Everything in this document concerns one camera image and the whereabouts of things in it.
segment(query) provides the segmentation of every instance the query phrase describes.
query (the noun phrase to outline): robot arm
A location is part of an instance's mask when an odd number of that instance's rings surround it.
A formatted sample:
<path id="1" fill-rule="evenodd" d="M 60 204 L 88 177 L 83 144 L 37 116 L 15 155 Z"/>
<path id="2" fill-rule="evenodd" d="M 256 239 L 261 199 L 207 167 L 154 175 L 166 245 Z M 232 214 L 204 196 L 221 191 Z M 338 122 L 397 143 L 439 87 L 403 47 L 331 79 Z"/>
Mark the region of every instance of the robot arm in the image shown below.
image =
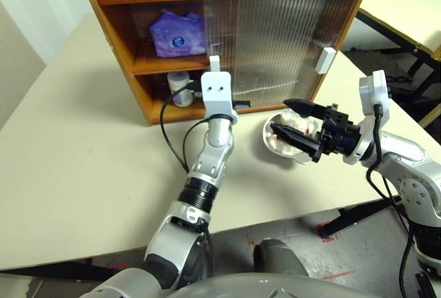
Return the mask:
<path id="1" fill-rule="evenodd" d="M 360 79 L 360 97 L 365 119 L 358 125 L 348 121 L 337 106 L 323 107 L 300 99 L 284 103 L 302 116 L 323 120 L 321 131 L 313 138 L 289 126 L 272 124 L 273 131 L 284 141 L 300 148 L 317 162 L 322 153 L 343 154 L 349 164 L 361 161 L 365 167 L 375 165 L 377 154 L 373 142 L 374 106 L 382 106 L 380 127 L 389 118 L 389 98 L 383 71 Z M 387 178 L 403 200 L 409 224 L 416 238 L 416 254 L 422 269 L 441 276 L 441 165 L 434 162 L 418 144 L 387 132 L 380 132 L 381 162 L 374 168 Z"/>
<path id="2" fill-rule="evenodd" d="M 204 73 L 201 86 L 209 120 L 204 146 L 150 242 L 143 265 L 119 272 L 82 298 L 163 297 L 201 278 L 209 213 L 225 176 L 233 150 L 232 125 L 238 119 L 228 72 Z"/>

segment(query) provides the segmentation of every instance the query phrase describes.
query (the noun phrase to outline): white bracket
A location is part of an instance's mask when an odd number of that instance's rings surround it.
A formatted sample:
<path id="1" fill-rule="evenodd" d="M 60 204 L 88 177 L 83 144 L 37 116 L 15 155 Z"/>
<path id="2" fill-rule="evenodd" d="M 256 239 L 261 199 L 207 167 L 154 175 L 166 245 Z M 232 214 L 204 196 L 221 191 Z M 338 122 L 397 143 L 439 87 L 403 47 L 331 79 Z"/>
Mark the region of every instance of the white bracket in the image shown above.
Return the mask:
<path id="1" fill-rule="evenodd" d="M 323 48 L 322 54 L 316 64 L 317 74 L 326 74 L 331 67 L 332 61 L 336 57 L 336 51 L 333 48 Z"/>
<path id="2" fill-rule="evenodd" d="M 233 119 L 233 124 L 238 120 L 238 115 L 233 109 L 232 101 L 232 76 L 228 72 L 221 72 L 219 56 L 211 56 L 211 72 L 204 72 L 201 77 L 202 99 L 205 105 L 205 117 L 215 114 L 225 114 Z"/>
<path id="3" fill-rule="evenodd" d="M 371 76 L 362 77 L 358 85 L 365 118 L 358 124 L 361 136 L 357 146 L 350 155 L 343 157 L 343 161 L 351 165 L 360 160 L 373 140 L 372 130 L 375 124 L 373 105 L 380 103 L 383 109 L 380 128 L 389 120 L 389 95 L 384 70 L 377 70 Z"/>

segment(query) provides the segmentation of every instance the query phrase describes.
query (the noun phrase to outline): black cable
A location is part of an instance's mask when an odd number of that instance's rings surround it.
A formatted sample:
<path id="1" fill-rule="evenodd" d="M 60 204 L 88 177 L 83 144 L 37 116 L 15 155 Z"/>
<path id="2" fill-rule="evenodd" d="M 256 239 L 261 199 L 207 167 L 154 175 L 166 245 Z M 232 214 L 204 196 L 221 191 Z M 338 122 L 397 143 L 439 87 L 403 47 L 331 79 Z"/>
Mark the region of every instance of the black cable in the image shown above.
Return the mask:
<path id="1" fill-rule="evenodd" d="M 200 121 L 198 121 L 198 122 L 196 122 L 188 131 L 187 131 L 187 133 L 185 134 L 185 136 L 184 136 L 184 140 L 183 140 L 183 142 L 182 142 L 182 154 L 183 154 L 183 158 L 184 158 L 184 163 L 185 163 L 185 165 L 187 166 L 187 168 L 189 168 L 189 166 L 188 166 L 188 163 L 187 163 L 187 157 L 185 156 L 185 142 L 187 141 L 187 137 L 188 137 L 188 135 L 190 134 L 190 132 L 193 130 L 193 128 L 195 128 L 195 127 L 197 127 L 198 125 L 200 125 L 201 123 L 205 123 L 205 122 L 208 122 L 209 121 L 209 118 L 207 118 L 207 119 L 204 119 L 204 120 L 200 120 Z"/>
<path id="2" fill-rule="evenodd" d="M 384 176 L 382 176 L 382 178 L 383 178 L 384 186 L 386 187 L 386 190 L 387 190 L 387 194 L 389 195 L 389 197 L 390 197 L 390 199 L 391 199 L 392 206 L 393 206 L 393 208 L 395 208 L 395 211 L 396 211 L 396 213 L 397 213 L 397 216 L 398 216 L 398 218 L 399 218 L 399 220 L 400 220 L 400 222 L 401 222 L 401 224 L 402 224 L 402 227 L 404 228 L 404 231 L 405 231 L 407 234 L 409 234 L 409 230 L 407 229 L 406 224 L 404 223 L 404 220 L 403 220 L 403 218 L 406 219 L 407 216 L 406 216 L 406 215 L 403 215 L 403 214 L 400 212 L 400 208 L 398 207 L 397 203 L 396 203 L 395 200 L 393 199 L 393 195 L 392 195 L 391 189 L 389 188 L 389 184 L 388 184 L 387 181 L 386 181 L 386 178 L 385 178 Z"/>
<path id="3" fill-rule="evenodd" d="M 374 110 L 374 113 L 375 113 L 375 123 L 373 125 L 372 135 L 373 135 L 373 142 L 374 142 L 375 148 L 376 148 L 376 160 L 368 168 L 368 170 L 366 172 L 366 179 L 369 182 L 369 184 L 371 185 L 371 187 L 383 199 L 389 200 L 391 205 L 395 208 L 395 210 L 396 210 L 396 212 L 398 214 L 398 217 L 400 218 L 400 221 L 401 221 L 403 227 L 406 228 L 406 226 L 405 226 L 401 216 L 403 216 L 406 219 L 407 219 L 407 216 L 405 214 L 403 214 L 403 212 L 401 212 L 401 210 L 398 207 L 398 205 L 396 204 L 395 200 L 393 200 L 393 195 L 392 195 L 392 192 L 391 192 L 391 190 L 389 188 L 389 185 L 387 184 L 386 179 L 383 177 L 384 186 L 386 187 L 386 190 L 387 190 L 387 193 L 389 195 L 389 198 L 387 198 L 380 191 L 380 189 L 377 188 L 377 186 L 375 185 L 374 182 L 372 182 L 372 179 L 371 179 L 371 173 L 378 167 L 378 165 L 382 161 L 382 150 L 381 150 L 381 143 L 380 143 L 380 124 L 381 124 L 381 118 L 383 116 L 383 110 L 382 110 L 381 104 L 374 105 L 373 106 L 373 110 Z M 408 231 L 408 235 L 407 235 L 406 248 L 404 249 L 404 253 L 403 253 L 403 256 L 402 256 L 402 259 L 401 259 L 401 264 L 400 264 L 400 272 L 398 274 L 398 283 L 400 284 L 400 291 L 401 291 L 401 295 L 403 296 L 403 298 L 407 298 L 406 291 L 404 289 L 404 269 L 406 267 L 407 257 L 409 256 L 409 252 L 410 252 L 410 249 L 412 247 L 412 243 L 413 243 L 413 229 L 412 229 L 412 226 L 409 224 L 409 231 Z"/>
<path id="4" fill-rule="evenodd" d="M 178 159 L 178 161 L 181 163 L 182 167 L 184 168 L 184 170 L 186 172 L 189 171 L 187 165 L 181 159 L 181 157 L 179 156 L 177 151 L 174 149 L 172 143 L 168 139 L 167 133 L 165 132 L 165 129 L 164 129 L 164 111 L 165 111 L 165 108 L 167 107 L 167 105 L 171 104 L 173 97 L 175 97 L 176 95 L 178 95 L 179 93 L 181 93 L 182 91 L 184 91 L 184 90 L 186 90 L 188 88 L 189 88 L 189 86 L 183 86 L 182 88 L 180 88 L 179 90 L 173 92 L 170 96 L 168 96 L 168 98 L 165 100 L 165 102 L 163 104 L 163 107 L 161 108 L 161 113 L 159 115 L 159 123 L 161 125 L 161 130 L 163 132 L 164 139 L 167 142 L 167 145 L 170 147 L 170 150 L 172 150 L 174 156 Z"/>
<path id="5" fill-rule="evenodd" d="M 383 110 L 382 106 L 380 104 L 376 104 L 373 106 L 374 112 L 375 112 L 375 123 L 373 124 L 373 142 L 376 149 L 376 160 L 369 166 L 369 168 L 366 171 L 366 180 L 369 182 L 371 187 L 385 200 L 389 200 L 383 192 L 380 191 L 379 188 L 375 185 L 374 182 L 372 182 L 371 174 L 372 172 L 377 168 L 377 166 L 381 163 L 382 160 L 382 151 L 381 151 L 381 144 L 380 144 L 380 124 L 381 124 L 381 118 L 383 116 Z"/>
<path id="6" fill-rule="evenodd" d="M 409 256 L 412 243 L 413 243 L 413 229 L 412 226 L 409 226 L 409 235 L 407 236 L 406 248 L 404 249 L 404 252 L 402 254 L 400 273 L 398 275 L 398 282 L 400 284 L 400 291 L 403 298 L 407 298 L 406 290 L 404 289 L 404 269 L 406 268 L 407 257 Z"/>

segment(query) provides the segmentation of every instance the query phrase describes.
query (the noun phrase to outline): concrete floor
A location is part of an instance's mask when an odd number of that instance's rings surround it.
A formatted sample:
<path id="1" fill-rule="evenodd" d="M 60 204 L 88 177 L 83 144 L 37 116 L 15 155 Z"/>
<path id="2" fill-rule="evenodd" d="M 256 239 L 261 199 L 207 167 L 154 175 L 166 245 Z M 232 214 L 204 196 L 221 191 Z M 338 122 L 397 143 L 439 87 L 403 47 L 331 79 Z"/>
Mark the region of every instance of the concrete floor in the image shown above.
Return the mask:
<path id="1" fill-rule="evenodd" d="M 380 297 L 399 298 L 398 269 L 406 235 L 392 210 L 384 210 L 331 239 L 321 239 L 316 225 L 337 217 L 337 210 L 283 221 L 219 232 L 213 235 L 216 275 L 252 272 L 254 246 L 264 238 L 284 241 L 313 278 L 332 281 Z M 138 266 L 144 250 L 133 250 L 94 259 L 113 268 Z M 406 268 L 409 297 L 417 297 L 414 275 L 420 269 L 413 252 Z M 75 298 L 97 283 L 34 280 L 28 298 Z"/>

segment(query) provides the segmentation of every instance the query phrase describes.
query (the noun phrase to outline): white bottle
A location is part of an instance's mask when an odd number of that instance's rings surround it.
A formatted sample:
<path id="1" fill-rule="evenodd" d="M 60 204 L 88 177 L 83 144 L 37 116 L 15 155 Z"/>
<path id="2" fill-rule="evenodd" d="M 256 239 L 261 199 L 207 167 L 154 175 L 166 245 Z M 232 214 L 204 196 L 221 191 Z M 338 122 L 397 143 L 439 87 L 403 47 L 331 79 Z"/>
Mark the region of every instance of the white bottle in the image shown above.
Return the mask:
<path id="1" fill-rule="evenodd" d="M 170 90 L 173 93 L 190 82 L 190 75 L 188 72 L 169 72 L 167 74 L 167 80 Z M 190 106 L 193 103 L 193 94 L 190 90 L 181 91 L 178 95 L 173 97 L 173 102 L 179 107 Z"/>

